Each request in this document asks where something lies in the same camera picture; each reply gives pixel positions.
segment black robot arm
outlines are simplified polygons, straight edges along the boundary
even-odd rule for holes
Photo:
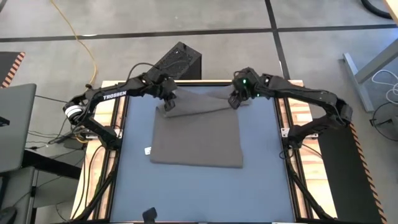
[[[292,148],[300,148],[306,136],[322,133],[327,128],[339,128],[349,125],[353,110],[334,93],[325,90],[312,90],[293,85],[282,77],[262,74],[259,76],[252,68],[245,68],[234,74],[232,81],[234,91],[228,102],[237,109],[242,101],[255,97],[294,98],[321,106],[326,115],[315,118],[303,126],[290,127],[287,144]]]
[[[84,126],[96,133],[105,148],[117,149],[120,147],[121,142],[114,129],[99,124],[92,116],[97,104],[122,96],[144,96],[149,94],[164,100],[165,109],[169,111],[175,106],[173,99],[175,98],[174,90],[176,89],[177,85],[174,80],[166,74],[150,76],[143,73],[128,79],[126,83],[98,89],[89,88],[84,94],[73,97],[63,107],[63,111],[71,124]]]

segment white cable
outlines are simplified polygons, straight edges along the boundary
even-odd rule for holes
[[[396,84],[391,84],[391,83],[384,83],[384,82],[374,81],[374,78],[376,77],[376,75],[380,74],[381,72],[387,72],[387,73],[391,74],[392,76],[394,76],[394,77],[397,79],[397,83],[396,83]],[[392,73],[392,72],[390,72],[390,71],[388,71],[388,70],[380,70],[380,71],[376,72],[376,73],[372,76],[372,82],[373,82],[373,83],[377,83],[377,84],[392,86],[392,88],[391,88],[389,91],[387,91],[387,93],[386,93],[386,99],[387,99],[390,103],[393,103],[393,104],[395,104],[395,105],[398,105],[398,102],[396,102],[396,101],[394,101],[394,100],[391,100],[391,99],[388,97],[388,94],[389,94],[390,92],[392,92],[395,96],[398,96],[398,76],[397,76],[396,74],[394,74],[394,73]]]

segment concrete floor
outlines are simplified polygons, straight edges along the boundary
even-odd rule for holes
[[[383,8],[382,1],[375,3]],[[57,1],[78,34],[122,34],[180,30],[270,28],[264,0],[69,0]],[[354,26],[393,24],[363,9],[357,0],[271,0],[278,27]],[[75,41],[2,42],[6,37],[71,35],[67,24],[48,0],[8,0],[0,12],[0,51],[23,51],[26,57],[12,85],[36,83],[37,94],[68,100],[84,91],[93,67],[85,50]],[[398,223],[398,143],[380,136],[369,124],[359,97],[353,91],[342,62],[349,52],[361,68],[398,38],[398,29],[337,30],[279,33],[291,79],[310,88],[337,93],[354,109],[353,123],[384,206],[387,220]],[[137,62],[155,63],[176,42],[182,41],[203,54],[203,79],[231,79],[247,66],[261,73],[282,76],[272,33],[214,34],[170,37],[85,40],[98,64],[95,86],[103,80],[123,80]],[[398,60],[387,68],[398,73]],[[138,68],[136,74],[145,71]],[[385,101],[383,86],[367,83],[374,104]],[[36,99],[30,129],[57,133],[65,118],[62,104]],[[314,117],[319,108],[311,107]],[[31,141],[42,140],[29,137]],[[52,156],[62,146],[39,149]],[[76,191],[54,183],[64,197]],[[58,206],[68,217],[71,202]],[[39,209],[37,223],[62,221],[54,207]]]

